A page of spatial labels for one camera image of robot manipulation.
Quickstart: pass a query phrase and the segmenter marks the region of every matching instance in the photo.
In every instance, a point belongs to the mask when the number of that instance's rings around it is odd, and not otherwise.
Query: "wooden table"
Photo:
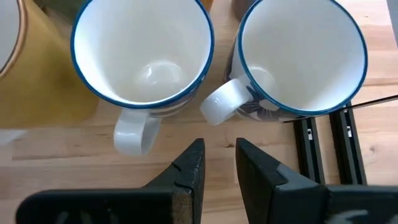
[[[386,0],[340,0],[362,28],[369,50],[369,72],[353,103],[398,93],[398,50]],[[0,148],[0,219],[14,223],[18,204],[45,189],[140,187],[165,169],[194,139],[205,138],[206,184],[202,223],[247,223],[234,171],[234,145],[243,137],[299,171],[292,124],[255,123],[233,118],[211,127],[198,107],[221,85],[226,58],[239,22],[230,0],[215,0],[211,10],[216,49],[198,96],[182,113],[167,118],[153,150],[125,157],[113,148],[120,109],[101,101],[96,114],[72,128],[35,129]],[[66,34],[70,28],[57,21]],[[398,101],[355,111],[370,184],[398,185]],[[338,170],[327,116],[317,118],[326,181],[338,184]]]

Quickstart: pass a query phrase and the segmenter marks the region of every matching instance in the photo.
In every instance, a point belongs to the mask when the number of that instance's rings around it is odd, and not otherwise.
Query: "cup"
[[[198,0],[84,4],[72,30],[72,59],[92,92],[123,108],[114,130],[120,153],[151,149],[161,118],[194,97],[214,43],[213,26]]]
[[[318,116],[347,104],[368,69],[364,37],[327,0],[260,0],[240,24],[226,83],[201,104],[217,125],[234,112],[256,121]]]
[[[73,68],[68,40],[39,7],[1,0],[0,129],[77,124],[97,102]]]

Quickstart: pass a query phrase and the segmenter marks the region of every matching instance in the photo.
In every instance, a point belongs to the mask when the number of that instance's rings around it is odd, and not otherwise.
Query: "mug handle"
[[[21,137],[27,130],[0,129],[0,146],[5,146],[13,140]]]
[[[123,109],[113,133],[115,148],[128,156],[147,154],[155,143],[160,122],[149,113]]]
[[[249,90],[234,78],[210,94],[200,105],[200,111],[210,125],[216,126],[234,115],[234,111],[252,100]]]

